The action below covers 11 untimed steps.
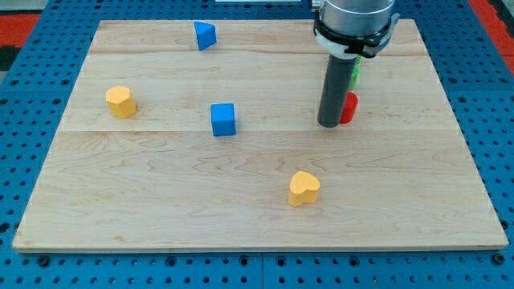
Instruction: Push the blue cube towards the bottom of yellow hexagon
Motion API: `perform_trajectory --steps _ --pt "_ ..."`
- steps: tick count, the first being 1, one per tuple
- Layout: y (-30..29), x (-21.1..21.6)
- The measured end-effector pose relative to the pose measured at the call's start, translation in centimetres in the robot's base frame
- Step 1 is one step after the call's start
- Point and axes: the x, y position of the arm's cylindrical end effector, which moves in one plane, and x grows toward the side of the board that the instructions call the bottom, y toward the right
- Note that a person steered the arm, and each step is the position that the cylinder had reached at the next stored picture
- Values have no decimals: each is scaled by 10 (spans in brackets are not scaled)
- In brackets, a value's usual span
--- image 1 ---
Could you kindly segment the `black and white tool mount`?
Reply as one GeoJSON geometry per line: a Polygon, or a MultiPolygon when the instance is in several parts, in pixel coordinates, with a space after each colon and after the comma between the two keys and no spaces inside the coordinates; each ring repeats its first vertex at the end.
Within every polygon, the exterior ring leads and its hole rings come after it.
{"type": "Polygon", "coordinates": [[[330,55],[339,59],[351,59],[358,55],[367,59],[374,58],[390,42],[400,14],[393,14],[386,25],[378,32],[366,36],[342,35],[322,23],[315,13],[313,32],[316,41],[330,55]]]}

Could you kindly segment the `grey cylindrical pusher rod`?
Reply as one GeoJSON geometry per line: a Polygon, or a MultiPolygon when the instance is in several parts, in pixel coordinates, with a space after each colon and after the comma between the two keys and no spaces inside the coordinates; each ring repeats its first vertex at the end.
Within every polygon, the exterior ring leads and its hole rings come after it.
{"type": "Polygon", "coordinates": [[[325,128],[334,128],[340,123],[356,60],[333,55],[328,58],[317,116],[318,124],[325,128]]]}

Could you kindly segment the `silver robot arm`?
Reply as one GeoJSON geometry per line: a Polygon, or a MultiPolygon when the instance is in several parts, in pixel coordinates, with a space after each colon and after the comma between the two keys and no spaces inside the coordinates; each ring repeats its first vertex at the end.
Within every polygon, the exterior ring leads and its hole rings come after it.
{"type": "Polygon", "coordinates": [[[358,57],[372,59],[390,42],[399,14],[394,0],[324,0],[315,11],[313,33],[328,53],[317,121],[340,123],[358,57]]]}

